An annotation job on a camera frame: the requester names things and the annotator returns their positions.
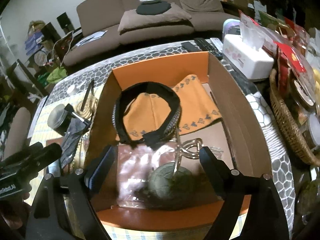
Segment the orange cardboard box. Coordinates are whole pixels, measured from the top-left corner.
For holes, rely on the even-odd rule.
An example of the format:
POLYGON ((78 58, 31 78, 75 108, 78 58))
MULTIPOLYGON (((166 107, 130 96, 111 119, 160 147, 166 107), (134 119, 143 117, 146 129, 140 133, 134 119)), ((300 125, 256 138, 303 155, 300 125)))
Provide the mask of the orange cardboard box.
POLYGON ((192 175, 169 200, 145 190, 150 173, 174 162, 176 135, 201 138, 225 152, 243 175, 271 174, 271 158, 255 114, 240 87, 211 53, 177 54, 112 70, 100 95, 85 157, 111 145, 115 159, 91 202, 103 225, 139 231, 208 226, 223 201, 198 160, 182 160, 192 175))

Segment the brown packet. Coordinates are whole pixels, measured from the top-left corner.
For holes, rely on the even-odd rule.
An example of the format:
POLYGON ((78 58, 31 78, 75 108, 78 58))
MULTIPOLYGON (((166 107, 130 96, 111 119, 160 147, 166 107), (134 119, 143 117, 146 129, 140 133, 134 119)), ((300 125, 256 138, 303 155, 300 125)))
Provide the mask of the brown packet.
MULTIPOLYGON (((177 142, 171 140, 156 150, 141 144, 132 149, 128 145, 118 147, 117 167, 117 204, 121 207, 138 209, 178 210, 186 207, 213 203, 220 198, 215 194, 204 170, 203 175, 195 178, 195 192, 183 205, 161 208, 154 204, 148 192, 150 174, 166 163, 174 163, 177 142)), ((200 160, 182 158, 181 167, 192 173, 203 169, 200 160)))

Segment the silver metal wire ornament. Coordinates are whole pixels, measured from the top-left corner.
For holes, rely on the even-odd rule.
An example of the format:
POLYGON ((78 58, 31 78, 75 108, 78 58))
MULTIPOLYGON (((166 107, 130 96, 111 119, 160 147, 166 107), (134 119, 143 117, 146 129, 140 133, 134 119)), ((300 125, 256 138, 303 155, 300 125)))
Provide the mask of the silver metal wire ornament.
MULTIPOLYGON (((181 168, 181 161, 182 158, 187 158, 191 160, 199 160, 200 159, 200 150, 204 147, 203 140, 201 138, 195 138, 190 139, 187 141, 182 142, 180 138, 180 134, 178 131, 178 128, 175 128, 175 138, 176 138, 176 150, 175 150, 175 161, 173 165, 173 171, 172 171, 172 178, 175 179, 178 176, 178 172, 181 168)), ((218 160, 222 160, 222 154, 223 150, 219 147, 215 146, 209 146, 209 149, 213 153, 215 157, 218 158, 218 160)), ((184 167, 186 170, 188 170, 188 173, 190 173, 194 178, 197 178, 204 174, 202 171, 203 169, 198 170, 198 173, 192 173, 191 170, 184 167)))

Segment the black patterned headband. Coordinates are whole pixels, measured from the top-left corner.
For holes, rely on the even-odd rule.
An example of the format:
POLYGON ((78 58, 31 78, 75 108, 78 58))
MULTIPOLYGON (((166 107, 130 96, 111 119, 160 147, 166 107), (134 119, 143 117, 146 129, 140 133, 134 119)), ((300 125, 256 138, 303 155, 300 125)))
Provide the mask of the black patterned headband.
POLYGON ((135 148, 155 150, 170 140, 181 117, 181 101, 170 87, 142 82, 123 90, 113 108, 116 139, 135 148))

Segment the orange knit scarf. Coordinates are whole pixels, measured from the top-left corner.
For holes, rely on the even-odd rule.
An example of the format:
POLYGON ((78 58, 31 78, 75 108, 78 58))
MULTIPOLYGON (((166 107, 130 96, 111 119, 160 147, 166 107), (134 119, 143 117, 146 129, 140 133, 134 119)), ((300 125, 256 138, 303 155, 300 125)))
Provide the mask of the orange knit scarf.
POLYGON ((151 144, 203 129, 222 117, 199 78, 184 77, 170 88, 158 82, 141 82, 117 98, 112 121, 120 142, 151 144))

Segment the grey lidded jar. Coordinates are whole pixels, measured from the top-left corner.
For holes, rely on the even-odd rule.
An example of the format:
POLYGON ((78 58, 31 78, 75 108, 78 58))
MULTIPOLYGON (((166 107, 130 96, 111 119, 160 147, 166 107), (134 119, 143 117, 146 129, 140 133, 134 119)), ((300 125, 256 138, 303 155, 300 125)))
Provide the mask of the grey lidded jar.
POLYGON ((61 136, 65 136, 72 116, 65 110, 64 104, 57 105, 50 113, 47 125, 61 136))

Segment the wicker basket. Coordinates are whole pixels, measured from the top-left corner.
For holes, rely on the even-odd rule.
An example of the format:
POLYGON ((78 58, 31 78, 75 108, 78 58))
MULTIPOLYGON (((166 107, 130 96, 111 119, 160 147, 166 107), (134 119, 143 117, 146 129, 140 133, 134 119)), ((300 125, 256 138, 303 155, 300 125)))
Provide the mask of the wicker basket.
POLYGON ((306 164, 319 166, 319 154, 314 155, 307 145, 298 125, 291 115, 276 85, 277 71, 272 69, 269 75, 270 100, 279 129, 297 157, 306 164))

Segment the grey stone pattern mat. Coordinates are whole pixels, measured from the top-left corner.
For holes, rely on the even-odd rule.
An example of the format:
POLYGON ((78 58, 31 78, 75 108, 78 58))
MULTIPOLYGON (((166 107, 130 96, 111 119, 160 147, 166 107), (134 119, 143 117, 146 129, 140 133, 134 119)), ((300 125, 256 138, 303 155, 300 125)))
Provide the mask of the grey stone pattern mat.
MULTIPOLYGON (((71 103, 72 105, 77 105, 84 97, 87 84, 91 80, 95 81, 95 96, 99 98, 103 86, 114 68, 160 56, 182 53, 186 53, 186 50, 181 46, 181 42, 173 42, 137 49, 100 61, 57 83, 50 95, 41 101, 44 101, 46 106, 60 100, 64 101, 63 104, 71 103)), ((222 64, 241 87, 261 126, 271 156, 273 181, 280 195, 286 213, 289 232, 291 232, 293 230, 296 200, 292 167, 285 141, 270 107, 269 92, 266 83, 253 83, 246 80, 241 74, 235 71, 233 65, 227 60, 223 60, 222 64)))

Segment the green bag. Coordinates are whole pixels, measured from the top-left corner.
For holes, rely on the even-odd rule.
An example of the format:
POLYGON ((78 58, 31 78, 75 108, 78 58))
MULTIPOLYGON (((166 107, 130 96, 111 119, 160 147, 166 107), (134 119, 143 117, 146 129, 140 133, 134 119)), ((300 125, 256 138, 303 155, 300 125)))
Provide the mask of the green bag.
POLYGON ((51 84, 57 84, 61 80, 67 77, 67 72, 65 68, 63 67, 58 67, 55 68, 47 77, 47 82, 51 84))

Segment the bananas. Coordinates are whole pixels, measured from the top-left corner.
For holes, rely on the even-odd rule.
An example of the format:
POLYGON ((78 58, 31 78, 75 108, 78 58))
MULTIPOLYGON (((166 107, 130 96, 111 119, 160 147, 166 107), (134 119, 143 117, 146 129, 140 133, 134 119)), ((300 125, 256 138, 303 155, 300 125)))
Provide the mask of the bananas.
POLYGON ((317 99, 320 97, 320 72, 313 68, 313 77, 315 80, 315 96, 317 99))

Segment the white tissue box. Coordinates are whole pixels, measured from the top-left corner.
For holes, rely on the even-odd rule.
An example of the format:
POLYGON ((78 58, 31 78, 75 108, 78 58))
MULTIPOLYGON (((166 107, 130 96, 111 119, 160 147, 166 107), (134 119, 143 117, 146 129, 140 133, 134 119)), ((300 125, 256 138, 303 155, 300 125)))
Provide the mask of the white tissue box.
POLYGON ((274 64, 274 59, 263 48, 250 47, 240 35, 226 34, 222 52, 249 80, 266 79, 274 64))

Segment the black remote control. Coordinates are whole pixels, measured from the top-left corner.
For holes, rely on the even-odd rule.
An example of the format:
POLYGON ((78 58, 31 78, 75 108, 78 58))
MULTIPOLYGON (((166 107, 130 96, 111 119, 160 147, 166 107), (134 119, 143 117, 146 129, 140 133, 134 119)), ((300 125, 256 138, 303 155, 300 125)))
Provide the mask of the black remote control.
POLYGON ((204 38, 194 38, 194 42, 202 51, 208 51, 213 54, 218 60, 222 60, 223 54, 217 49, 215 45, 211 45, 204 38))

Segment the bag of nuts red label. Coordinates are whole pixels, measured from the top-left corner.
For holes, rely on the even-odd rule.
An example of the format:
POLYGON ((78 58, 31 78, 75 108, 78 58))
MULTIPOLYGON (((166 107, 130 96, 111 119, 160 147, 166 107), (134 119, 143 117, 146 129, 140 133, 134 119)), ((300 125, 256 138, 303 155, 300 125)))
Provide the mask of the bag of nuts red label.
POLYGON ((261 23, 239 11, 240 22, 254 33, 250 37, 263 40, 261 48, 270 56, 276 57, 278 51, 282 52, 289 62, 295 77, 312 101, 316 101, 316 85, 313 70, 305 58, 310 36, 304 28, 291 20, 277 19, 263 11, 259 12, 261 23))

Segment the dark flat remote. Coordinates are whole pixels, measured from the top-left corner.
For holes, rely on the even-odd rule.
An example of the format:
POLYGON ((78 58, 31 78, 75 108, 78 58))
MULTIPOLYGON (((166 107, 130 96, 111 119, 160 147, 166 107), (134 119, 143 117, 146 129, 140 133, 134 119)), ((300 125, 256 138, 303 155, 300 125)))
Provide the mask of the dark flat remote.
POLYGON ((195 45, 193 45, 190 42, 182 42, 181 46, 189 53, 200 52, 201 51, 199 48, 197 48, 195 45))

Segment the brown sofa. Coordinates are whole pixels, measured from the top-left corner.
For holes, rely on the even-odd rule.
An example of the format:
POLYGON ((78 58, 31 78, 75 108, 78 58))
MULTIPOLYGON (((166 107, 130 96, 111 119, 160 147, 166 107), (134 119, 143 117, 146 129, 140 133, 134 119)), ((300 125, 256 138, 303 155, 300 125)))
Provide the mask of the brown sofa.
POLYGON ((191 37, 212 32, 218 34, 227 19, 236 16, 224 11, 220 0, 161 0, 170 9, 161 14, 141 15, 139 0, 85 0, 78 13, 85 38, 99 31, 103 36, 83 45, 74 45, 66 54, 69 69, 113 56, 117 51, 133 50, 157 44, 161 40, 191 37))

